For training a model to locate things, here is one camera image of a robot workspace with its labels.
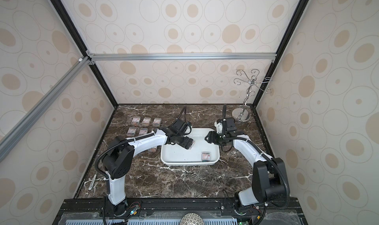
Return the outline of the paper clip box front row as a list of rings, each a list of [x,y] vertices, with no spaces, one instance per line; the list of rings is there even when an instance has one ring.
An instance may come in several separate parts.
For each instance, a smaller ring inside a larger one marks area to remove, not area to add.
[[[153,148],[150,148],[148,149],[149,152],[156,152],[157,151],[157,147],[153,147]]]

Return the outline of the white plastic storage tray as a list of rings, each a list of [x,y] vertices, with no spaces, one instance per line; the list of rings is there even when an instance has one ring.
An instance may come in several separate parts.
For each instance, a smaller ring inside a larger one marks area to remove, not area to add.
[[[212,131],[211,128],[193,128],[188,137],[192,138],[195,144],[190,150],[177,144],[163,145],[160,153],[161,161],[168,166],[214,165],[220,159],[220,150],[218,145],[205,141],[205,137],[210,131]],[[210,162],[202,162],[203,152],[210,152]]]

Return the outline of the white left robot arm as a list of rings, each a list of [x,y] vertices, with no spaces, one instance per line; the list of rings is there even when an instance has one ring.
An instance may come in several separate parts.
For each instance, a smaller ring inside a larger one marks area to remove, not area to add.
[[[116,206],[125,201],[125,175],[129,172],[134,156],[148,149],[177,144],[189,150],[194,140],[188,137],[192,131],[190,122],[176,119],[167,127],[135,138],[116,137],[96,160],[96,170],[107,180],[107,197]]]

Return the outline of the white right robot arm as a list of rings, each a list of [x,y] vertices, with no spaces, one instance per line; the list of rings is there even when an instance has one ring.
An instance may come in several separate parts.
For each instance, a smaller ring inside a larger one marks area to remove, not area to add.
[[[215,127],[216,131],[209,132],[205,141],[218,146],[232,144],[253,167],[251,187],[238,193],[240,204],[267,203],[280,209],[288,207],[290,187],[283,160],[262,151],[249,136],[236,128],[233,118],[219,119]]]

